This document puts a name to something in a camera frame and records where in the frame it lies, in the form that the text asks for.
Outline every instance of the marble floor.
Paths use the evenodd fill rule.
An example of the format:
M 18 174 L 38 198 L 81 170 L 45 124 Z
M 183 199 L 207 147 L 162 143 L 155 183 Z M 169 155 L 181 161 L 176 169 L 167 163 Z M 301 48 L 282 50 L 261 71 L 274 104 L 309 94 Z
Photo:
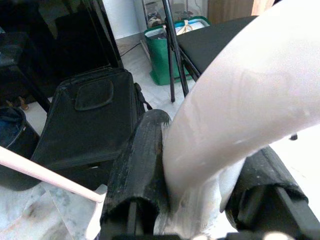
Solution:
M 125 54 L 122 61 L 124 67 L 132 73 L 134 81 L 140 84 L 145 99 L 151 106 L 166 111 L 173 119 L 184 100 L 180 83 L 175 84 L 176 101 L 171 103 L 169 86 L 158 86 L 151 79 L 151 64 L 141 45 Z M 190 80 L 188 85 L 192 88 L 194 82 Z M 30 104 L 25 113 L 27 120 L 40 134 L 46 113 L 37 103 Z M 320 125 L 299 132 L 297 141 L 290 141 L 286 137 L 271 144 L 271 147 L 308 196 L 309 206 L 320 220 L 320 194 L 317 190 L 320 183 L 319 137 Z M 84 238 L 84 229 L 93 210 L 92 202 L 46 183 L 19 193 L 7 189 L 0 191 L 0 239 Z M 235 231 L 224 213 L 218 217 L 214 229 L 216 238 Z

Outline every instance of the black strap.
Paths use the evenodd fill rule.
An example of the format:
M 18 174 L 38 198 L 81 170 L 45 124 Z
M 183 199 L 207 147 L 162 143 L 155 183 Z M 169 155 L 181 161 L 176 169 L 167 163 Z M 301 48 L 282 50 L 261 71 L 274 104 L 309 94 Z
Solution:
M 137 96 L 138 96 L 139 101 L 142 102 L 142 103 L 144 103 L 144 104 L 146 105 L 146 108 L 147 108 L 148 110 L 152 110 L 152 109 L 153 109 L 152 106 L 146 101 L 144 95 L 143 95 L 142 92 L 141 92 L 141 87 L 140 87 L 140 85 L 139 85 L 138 83 L 135 83 L 135 84 L 134 84 L 134 87 L 135 87 L 135 89 L 136 89 L 136 93 L 137 93 Z

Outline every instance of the black folding chair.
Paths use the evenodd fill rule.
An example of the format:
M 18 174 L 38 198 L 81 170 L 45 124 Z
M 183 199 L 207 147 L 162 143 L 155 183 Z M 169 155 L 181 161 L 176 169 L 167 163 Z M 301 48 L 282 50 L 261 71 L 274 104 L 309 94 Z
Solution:
M 186 96 L 189 89 L 184 67 L 197 81 L 221 50 L 257 16 L 213 24 L 177 36 L 169 0 L 162 0 L 162 2 L 166 15 L 171 102 L 174 102 L 175 78 L 173 75 L 172 51 L 175 54 L 183 94 Z

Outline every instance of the black bucket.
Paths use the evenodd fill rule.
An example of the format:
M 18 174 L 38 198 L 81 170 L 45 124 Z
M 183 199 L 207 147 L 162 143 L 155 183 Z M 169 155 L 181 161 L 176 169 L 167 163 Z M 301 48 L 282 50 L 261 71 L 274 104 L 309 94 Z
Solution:
M 16 107 L 0 107 L 0 146 L 30 159 L 39 135 Z M 0 185 L 16 191 L 32 188 L 39 180 L 0 165 Z

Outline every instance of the chair leg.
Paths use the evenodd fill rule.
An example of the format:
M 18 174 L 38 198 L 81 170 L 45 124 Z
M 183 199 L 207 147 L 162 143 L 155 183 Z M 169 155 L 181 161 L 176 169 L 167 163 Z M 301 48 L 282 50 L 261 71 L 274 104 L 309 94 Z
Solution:
M 167 20 L 167 35 L 170 35 L 170 41 L 173 47 L 173 51 L 174 51 L 174 55 L 175 55 L 175 59 L 176 59 L 176 63 L 177 63 L 177 67 L 180 75 L 183 95 L 184 97 L 186 97 L 189 92 L 189 89 L 188 89 L 184 67 L 182 64 L 180 48 L 179 48 L 179 44 L 176 37 L 175 24 L 173 21 L 171 10 L 170 10 L 170 3 L 169 3 L 169 0 L 162 0 L 162 2 L 163 2 L 163 7 L 166 15 L 166 20 Z
M 175 97 L 175 77 L 173 73 L 173 62 L 172 62 L 172 50 L 171 50 L 171 39 L 170 34 L 166 37 L 166 43 L 168 48 L 168 63 L 169 63 L 169 76 L 170 76 L 170 93 L 171 93 L 171 102 L 176 101 Z

